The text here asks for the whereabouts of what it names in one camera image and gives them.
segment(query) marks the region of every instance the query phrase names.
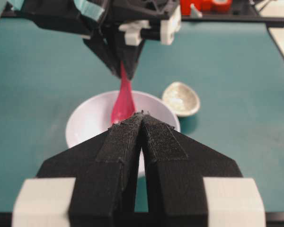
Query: green cutting mat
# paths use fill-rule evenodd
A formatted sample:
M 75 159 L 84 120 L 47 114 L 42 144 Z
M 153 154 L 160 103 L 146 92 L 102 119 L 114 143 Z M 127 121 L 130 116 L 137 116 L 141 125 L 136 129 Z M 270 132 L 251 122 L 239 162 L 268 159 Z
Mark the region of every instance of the green cutting mat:
M 267 211 L 284 211 L 284 61 L 263 24 L 184 23 L 172 46 L 148 41 L 133 89 L 160 97 L 182 81 L 200 96 L 182 132 L 237 160 Z M 77 35 L 23 19 L 0 20 L 0 211 L 12 211 L 25 178 L 67 148 L 68 117 L 116 90 L 117 78 Z M 136 209 L 147 209 L 145 179 Z

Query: pink spoon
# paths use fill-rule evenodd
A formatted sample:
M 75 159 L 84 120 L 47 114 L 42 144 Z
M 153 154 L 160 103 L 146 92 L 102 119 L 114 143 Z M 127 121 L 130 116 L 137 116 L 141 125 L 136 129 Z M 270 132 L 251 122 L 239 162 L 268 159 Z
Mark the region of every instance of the pink spoon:
M 123 62 L 121 62 L 121 87 L 112 111 L 111 123 L 114 124 L 125 120 L 132 116 L 134 112 L 135 107 L 132 96 L 132 85 L 126 76 Z

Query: bowl rim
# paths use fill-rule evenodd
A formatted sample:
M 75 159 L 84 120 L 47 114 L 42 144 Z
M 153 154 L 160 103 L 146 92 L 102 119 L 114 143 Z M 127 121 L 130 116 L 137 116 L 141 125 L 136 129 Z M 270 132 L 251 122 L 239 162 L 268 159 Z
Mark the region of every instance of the bowl rim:
M 70 127 L 70 121 L 71 119 L 73 118 L 74 114 L 79 110 L 81 109 L 87 102 L 90 102 L 92 101 L 93 99 L 96 99 L 96 98 L 99 98 L 100 96 L 105 96 L 105 95 L 109 95 L 109 94 L 113 94 L 113 93 L 118 93 L 119 90 L 113 90 L 113 91 L 107 91 L 107 92 L 103 92 L 103 93 L 100 93 L 98 95 L 95 95 L 95 96 L 92 96 L 88 99 L 86 99 L 85 101 L 83 101 L 79 106 L 77 106 L 73 112 L 71 113 L 70 117 L 68 118 L 67 120 L 67 123 L 66 123 L 66 127 L 65 127 L 65 140 L 66 140 L 66 144 L 67 144 L 67 147 L 68 148 L 72 148 L 74 146 L 71 146 L 71 142 L 69 141 L 68 139 L 68 136 L 67 136 L 67 131 L 68 131 L 68 128 Z M 151 95 L 149 93 L 146 93 L 146 92 L 142 92 L 142 91 L 136 91 L 136 90 L 133 90 L 132 93 L 134 94 L 139 94 L 139 95 L 143 95 L 143 96 L 147 96 L 149 98 L 152 98 L 160 103 L 162 103 L 172 114 L 173 116 L 173 119 L 176 123 L 175 125 L 175 130 L 178 131 L 178 132 L 181 132 L 181 127 L 180 127 L 180 122 L 179 122 L 179 119 L 177 117 L 177 115 L 171 110 L 171 108 L 169 106 L 167 106 L 161 99 L 159 99 L 158 97 L 154 96 L 154 95 Z

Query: textured black surface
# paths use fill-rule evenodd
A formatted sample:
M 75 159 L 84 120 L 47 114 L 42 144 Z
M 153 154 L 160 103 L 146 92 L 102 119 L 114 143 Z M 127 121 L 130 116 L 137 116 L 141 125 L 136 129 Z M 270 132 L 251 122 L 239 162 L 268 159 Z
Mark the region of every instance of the textured black surface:
M 118 210 L 134 212 L 140 120 L 137 114 L 42 164 L 37 177 L 76 178 L 72 226 L 112 226 Z
M 203 177 L 242 177 L 234 160 L 142 113 L 46 160 L 37 177 L 76 178 L 71 226 L 113 226 L 134 213 L 141 146 L 149 215 L 162 226 L 206 226 Z
M 204 176 L 242 177 L 234 160 L 154 118 L 144 118 L 142 134 L 149 211 L 164 226 L 191 226 L 195 215 L 207 215 Z M 172 158 L 164 157 L 175 141 Z

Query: white bowl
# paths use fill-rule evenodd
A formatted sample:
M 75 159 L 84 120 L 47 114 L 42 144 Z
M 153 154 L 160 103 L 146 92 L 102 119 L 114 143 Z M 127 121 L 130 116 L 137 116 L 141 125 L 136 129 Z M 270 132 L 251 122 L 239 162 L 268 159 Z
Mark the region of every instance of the white bowl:
M 65 137 L 69 148 L 76 146 L 104 131 L 110 126 L 110 114 L 119 91 L 109 91 L 93 96 L 80 104 L 69 118 Z M 160 99 L 150 94 L 133 91 L 133 100 L 136 111 L 144 110 L 151 116 L 175 127 L 180 132 L 180 123 L 177 116 Z M 139 174 L 144 175 L 144 159 L 140 154 Z

